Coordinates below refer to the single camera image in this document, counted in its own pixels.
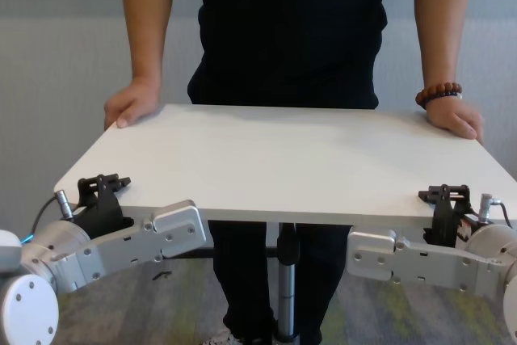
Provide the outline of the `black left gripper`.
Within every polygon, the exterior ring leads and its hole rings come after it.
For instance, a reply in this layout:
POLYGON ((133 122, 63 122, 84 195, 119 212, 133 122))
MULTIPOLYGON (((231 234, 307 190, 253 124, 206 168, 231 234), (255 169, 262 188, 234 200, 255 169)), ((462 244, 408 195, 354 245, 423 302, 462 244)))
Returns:
POLYGON ((91 240, 133 226, 133 219, 123 215, 114 193, 130 183, 129 177, 121 178, 118 174, 79 179, 78 207, 84 209, 74 217, 74 224, 91 240))

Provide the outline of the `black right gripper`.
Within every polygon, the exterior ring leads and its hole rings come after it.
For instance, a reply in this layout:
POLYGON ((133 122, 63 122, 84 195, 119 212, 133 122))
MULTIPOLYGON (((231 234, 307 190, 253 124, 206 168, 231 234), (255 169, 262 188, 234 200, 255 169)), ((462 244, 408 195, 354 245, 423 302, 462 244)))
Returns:
POLYGON ((426 243, 456 247, 457 241, 467 242, 479 229, 468 186, 429 186, 418 192, 418 198, 434 206, 431 227, 423 233, 426 243))

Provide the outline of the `person's left hand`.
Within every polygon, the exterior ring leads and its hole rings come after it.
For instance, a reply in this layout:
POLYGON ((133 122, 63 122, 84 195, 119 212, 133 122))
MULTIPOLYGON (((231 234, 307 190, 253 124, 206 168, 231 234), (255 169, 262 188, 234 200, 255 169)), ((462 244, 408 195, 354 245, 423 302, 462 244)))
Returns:
POLYGON ((431 100, 426 105, 427 119, 437 128, 469 140, 484 143, 485 120, 482 114, 458 97, 431 100))

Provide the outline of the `person's right hand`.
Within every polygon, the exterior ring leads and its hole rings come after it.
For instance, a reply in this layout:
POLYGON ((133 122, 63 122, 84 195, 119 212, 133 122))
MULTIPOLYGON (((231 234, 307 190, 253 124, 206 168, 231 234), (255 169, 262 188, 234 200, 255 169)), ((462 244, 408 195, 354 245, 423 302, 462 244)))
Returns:
POLYGON ((104 104, 104 129, 113 124, 127 128, 140 118, 157 110, 161 81, 143 76, 135 77, 123 90, 104 104))

